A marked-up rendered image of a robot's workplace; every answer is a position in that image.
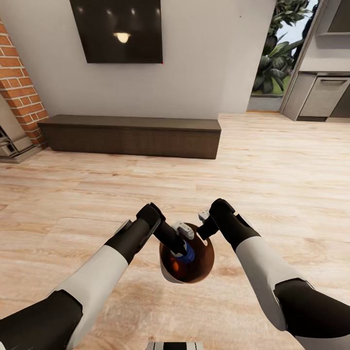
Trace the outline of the trash can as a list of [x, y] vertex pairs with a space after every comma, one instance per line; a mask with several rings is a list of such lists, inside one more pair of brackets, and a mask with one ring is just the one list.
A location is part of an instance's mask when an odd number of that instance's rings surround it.
[[[194, 250], [194, 259], [192, 263], [185, 264], [187, 275], [184, 279], [181, 279], [181, 280], [175, 279], [172, 276], [171, 270], [169, 268], [169, 262], [166, 256], [167, 253], [172, 252], [172, 250], [160, 242], [159, 256], [160, 256], [160, 263], [161, 263], [161, 272], [164, 278], [171, 283], [196, 284], [205, 280], [205, 278], [207, 278], [210, 272], [212, 271], [214, 261], [215, 261], [214, 247], [210, 238], [206, 239], [207, 244], [205, 244], [205, 242], [197, 234], [197, 229], [199, 228], [199, 226], [189, 222], [184, 222], [184, 223], [189, 227], [191, 227], [191, 229], [194, 231], [193, 240], [188, 239], [186, 236], [184, 236], [180, 232], [178, 235], [178, 237], [180, 237], [183, 241], [187, 241], [187, 243]], [[174, 258], [173, 255], [172, 257]], [[177, 260], [176, 258], [174, 259]]]

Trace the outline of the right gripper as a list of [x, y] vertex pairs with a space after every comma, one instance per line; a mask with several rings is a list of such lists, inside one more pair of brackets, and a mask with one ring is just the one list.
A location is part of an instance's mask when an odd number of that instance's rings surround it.
[[210, 224], [208, 223], [208, 218], [204, 222], [204, 224], [197, 229], [197, 234], [201, 237], [203, 241], [206, 241], [207, 238], [209, 238], [211, 235], [216, 234], [217, 231], [219, 231], [218, 227], [214, 228], [210, 226]]

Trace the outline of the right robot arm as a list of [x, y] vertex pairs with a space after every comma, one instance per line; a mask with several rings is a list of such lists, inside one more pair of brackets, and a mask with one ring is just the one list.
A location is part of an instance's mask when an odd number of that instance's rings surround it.
[[314, 289], [224, 199], [198, 213], [203, 241], [221, 231], [231, 244], [265, 316], [305, 350], [350, 350], [350, 306]]

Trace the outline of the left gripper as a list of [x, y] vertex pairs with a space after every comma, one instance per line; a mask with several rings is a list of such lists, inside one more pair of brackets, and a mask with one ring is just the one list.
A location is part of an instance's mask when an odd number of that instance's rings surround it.
[[170, 226], [167, 234], [157, 239], [169, 249], [171, 249], [175, 254], [180, 253], [184, 256], [188, 255], [184, 247], [185, 242], [180, 237], [178, 237], [177, 233]]

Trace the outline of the can of soda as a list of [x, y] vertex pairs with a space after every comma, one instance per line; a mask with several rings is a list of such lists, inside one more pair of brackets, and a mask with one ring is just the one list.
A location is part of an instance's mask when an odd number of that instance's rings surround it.
[[174, 258], [176, 258], [177, 260], [179, 260], [181, 263], [183, 264], [190, 264], [193, 262], [194, 259], [194, 250], [193, 248], [187, 243], [187, 241], [185, 241], [184, 247], [188, 253], [187, 256], [184, 256], [180, 253], [175, 254], [174, 252], [171, 252], [171, 254], [174, 256]]
[[184, 264], [181, 264], [179, 261], [175, 260], [171, 252], [167, 253], [167, 260], [169, 262], [169, 268], [171, 270], [171, 274], [175, 279], [184, 279], [187, 275], [186, 267]]

